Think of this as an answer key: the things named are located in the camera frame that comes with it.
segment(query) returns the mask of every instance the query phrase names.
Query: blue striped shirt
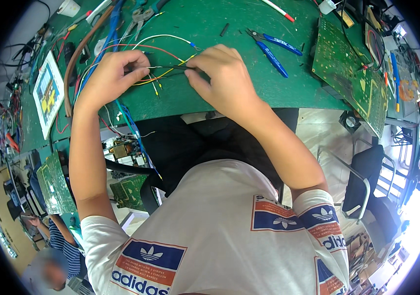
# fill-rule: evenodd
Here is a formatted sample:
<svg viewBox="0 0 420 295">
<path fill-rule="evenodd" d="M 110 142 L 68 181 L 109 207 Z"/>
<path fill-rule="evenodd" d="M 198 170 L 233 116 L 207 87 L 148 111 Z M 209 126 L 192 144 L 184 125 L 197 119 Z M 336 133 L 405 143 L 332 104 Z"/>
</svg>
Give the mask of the blue striped shirt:
<svg viewBox="0 0 420 295">
<path fill-rule="evenodd" d="M 81 271 L 79 255 L 81 253 L 73 245 L 66 242 L 58 227 L 50 219 L 50 246 L 64 253 L 69 263 L 68 279 L 76 276 Z"/>
</svg>

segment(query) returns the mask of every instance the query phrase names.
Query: adidas logo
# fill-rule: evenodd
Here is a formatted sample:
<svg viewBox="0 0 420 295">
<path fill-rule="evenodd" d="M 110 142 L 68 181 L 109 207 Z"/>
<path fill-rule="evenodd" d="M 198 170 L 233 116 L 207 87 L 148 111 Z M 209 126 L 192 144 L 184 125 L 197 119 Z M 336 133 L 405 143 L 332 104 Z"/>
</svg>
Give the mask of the adidas logo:
<svg viewBox="0 0 420 295">
<path fill-rule="evenodd" d="M 287 228 L 287 226 L 289 225 L 289 224 L 292 224 L 292 225 L 295 225 L 295 224 L 297 224 L 295 221 L 293 221 L 293 220 L 291 220 L 291 219 L 288 219 L 288 218 L 282 218 L 282 217 L 277 217 L 273 222 L 272 222 L 272 224 L 279 224 L 279 223 L 282 223 L 282 226 L 284 227 L 284 228 Z"/>
<path fill-rule="evenodd" d="M 148 261 L 158 260 L 162 256 L 162 253 L 154 253 L 154 246 L 151 246 L 151 249 L 148 252 L 146 252 L 146 250 L 141 248 L 140 254 L 144 260 L 148 260 Z"/>
<path fill-rule="evenodd" d="M 326 212 L 325 208 L 321 208 L 321 214 L 314 213 L 312 216 L 320 221 L 328 221 L 333 218 L 333 210 Z"/>
</svg>

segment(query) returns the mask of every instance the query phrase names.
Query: brown cable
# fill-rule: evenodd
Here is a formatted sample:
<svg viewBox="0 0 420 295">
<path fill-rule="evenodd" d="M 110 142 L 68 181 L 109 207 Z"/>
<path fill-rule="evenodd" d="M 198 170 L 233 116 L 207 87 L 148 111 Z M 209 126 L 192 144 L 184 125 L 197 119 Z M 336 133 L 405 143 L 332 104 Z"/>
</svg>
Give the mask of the brown cable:
<svg viewBox="0 0 420 295">
<path fill-rule="evenodd" d="M 68 67 L 66 68 L 66 73 L 64 74 L 64 80 L 69 81 L 69 76 L 72 73 L 72 69 L 75 67 L 77 58 L 81 54 L 82 50 L 84 49 L 85 45 L 89 41 L 89 39 L 92 37 L 92 35 L 97 31 L 97 29 L 103 24 L 104 21 L 107 20 L 109 15 L 112 13 L 113 6 L 110 6 L 107 8 L 107 10 L 102 14 L 100 19 L 97 21 L 95 26 L 90 30 L 90 32 L 84 37 L 84 39 L 79 43 L 79 45 L 76 48 L 76 51 L 74 51 L 74 54 L 71 56 L 71 60 L 69 61 Z M 64 110 L 66 112 L 67 117 L 72 117 L 72 107 L 71 102 L 69 100 L 69 84 L 64 83 Z"/>
</svg>

